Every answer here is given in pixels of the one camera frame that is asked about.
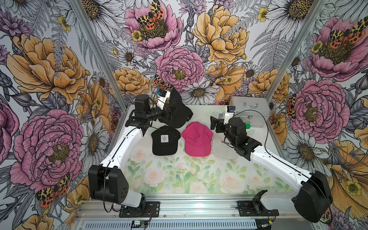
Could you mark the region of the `white Colorado cap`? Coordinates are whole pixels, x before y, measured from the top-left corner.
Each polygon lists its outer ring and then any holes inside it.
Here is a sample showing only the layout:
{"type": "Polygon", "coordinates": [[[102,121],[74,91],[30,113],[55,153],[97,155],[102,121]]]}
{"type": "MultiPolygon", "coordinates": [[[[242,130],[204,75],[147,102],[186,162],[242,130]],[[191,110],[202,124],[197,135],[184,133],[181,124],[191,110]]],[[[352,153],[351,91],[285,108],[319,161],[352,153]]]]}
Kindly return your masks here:
{"type": "Polygon", "coordinates": [[[230,143],[224,139],[224,134],[214,133],[212,138],[212,151],[213,154],[219,158],[227,160],[236,160],[239,155],[232,148],[230,143]]]}

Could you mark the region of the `black cap with white logo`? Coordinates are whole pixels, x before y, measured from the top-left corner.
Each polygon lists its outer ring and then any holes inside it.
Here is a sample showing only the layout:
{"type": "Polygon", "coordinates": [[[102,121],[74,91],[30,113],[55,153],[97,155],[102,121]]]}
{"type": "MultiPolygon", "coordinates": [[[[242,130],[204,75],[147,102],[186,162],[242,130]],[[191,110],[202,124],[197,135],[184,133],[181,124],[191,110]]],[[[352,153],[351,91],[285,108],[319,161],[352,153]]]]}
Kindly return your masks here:
{"type": "Polygon", "coordinates": [[[154,155],[169,156],[176,154],[178,142],[181,138],[181,134],[177,129],[163,126],[152,132],[151,137],[152,153],[154,155]]]}

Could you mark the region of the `pink cap back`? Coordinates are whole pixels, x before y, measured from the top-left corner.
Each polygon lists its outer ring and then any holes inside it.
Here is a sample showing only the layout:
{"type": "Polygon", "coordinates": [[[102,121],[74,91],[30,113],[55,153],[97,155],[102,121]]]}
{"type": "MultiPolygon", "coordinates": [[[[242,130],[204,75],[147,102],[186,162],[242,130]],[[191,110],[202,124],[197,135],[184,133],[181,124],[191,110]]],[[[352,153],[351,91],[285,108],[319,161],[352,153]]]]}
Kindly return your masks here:
{"type": "Polygon", "coordinates": [[[207,157],[211,153],[212,131],[199,122],[187,125],[181,134],[185,140],[185,152],[191,157],[207,157]]]}

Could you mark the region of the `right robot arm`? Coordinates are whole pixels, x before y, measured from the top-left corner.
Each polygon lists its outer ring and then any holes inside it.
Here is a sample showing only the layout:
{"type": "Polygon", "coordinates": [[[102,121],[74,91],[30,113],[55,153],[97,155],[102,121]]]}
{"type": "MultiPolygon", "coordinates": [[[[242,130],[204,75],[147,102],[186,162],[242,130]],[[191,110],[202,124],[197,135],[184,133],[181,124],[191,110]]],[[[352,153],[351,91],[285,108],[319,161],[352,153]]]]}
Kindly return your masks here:
{"type": "Polygon", "coordinates": [[[257,215],[273,210],[299,213],[309,222],[323,221],[328,224],[333,197],[326,176],[320,171],[304,170],[269,152],[259,141],[247,135],[246,123],[239,117],[224,119],[210,118],[210,128],[223,133],[236,153],[282,179],[292,193],[274,193],[261,190],[252,199],[251,207],[257,215]]]}

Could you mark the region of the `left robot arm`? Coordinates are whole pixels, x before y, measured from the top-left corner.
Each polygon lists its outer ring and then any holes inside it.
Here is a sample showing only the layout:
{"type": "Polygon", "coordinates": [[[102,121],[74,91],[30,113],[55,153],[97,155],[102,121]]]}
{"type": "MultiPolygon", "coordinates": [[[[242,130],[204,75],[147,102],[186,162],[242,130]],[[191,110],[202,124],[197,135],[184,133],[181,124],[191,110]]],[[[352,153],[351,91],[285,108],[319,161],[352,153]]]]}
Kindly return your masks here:
{"type": "Polygon", "coordinates": [[[166,102],[170,93],[157,93],[156,97],[153,106],[150,105],[153,100],[148,95],[136,97],[134,110],[124,124],[121,138],[99,165],[90,167],[88,177],[92,199],[131,208],[145,207],[144,195],[129,187],[123,171],[135,146],[151,127],[150,123],[171,118],[172,112],[166,102]]]}

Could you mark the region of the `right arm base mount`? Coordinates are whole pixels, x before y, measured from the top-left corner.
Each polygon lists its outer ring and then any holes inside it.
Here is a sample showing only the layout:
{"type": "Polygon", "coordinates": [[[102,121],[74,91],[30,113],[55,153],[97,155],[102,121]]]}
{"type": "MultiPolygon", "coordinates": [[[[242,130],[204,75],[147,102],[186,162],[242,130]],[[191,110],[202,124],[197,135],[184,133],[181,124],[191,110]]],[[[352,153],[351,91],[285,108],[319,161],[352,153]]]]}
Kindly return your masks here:
{"type": "Polygon", "coordinates": [[[257,193],[252,200],[238,201],[236,209],[239,212],[240,217],[277,217],[279,216],[279,211],[266,209],[261,203],[261,196],[264,195],[267,190],[261,190],[257,193]]]}

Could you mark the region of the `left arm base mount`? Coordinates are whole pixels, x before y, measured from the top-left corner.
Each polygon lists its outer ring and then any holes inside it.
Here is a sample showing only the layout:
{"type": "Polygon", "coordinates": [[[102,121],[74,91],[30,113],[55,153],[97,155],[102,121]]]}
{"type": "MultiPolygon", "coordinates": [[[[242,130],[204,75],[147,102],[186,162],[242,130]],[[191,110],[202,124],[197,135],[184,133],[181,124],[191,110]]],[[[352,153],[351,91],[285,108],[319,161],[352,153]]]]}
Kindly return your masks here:
{"type": "Polygon", "coordinates": [[[157,218],[160,213],[161,203],[159,201],[145,202],[144,207],[133,208],[121,206],[120,218],[157,218]]]}

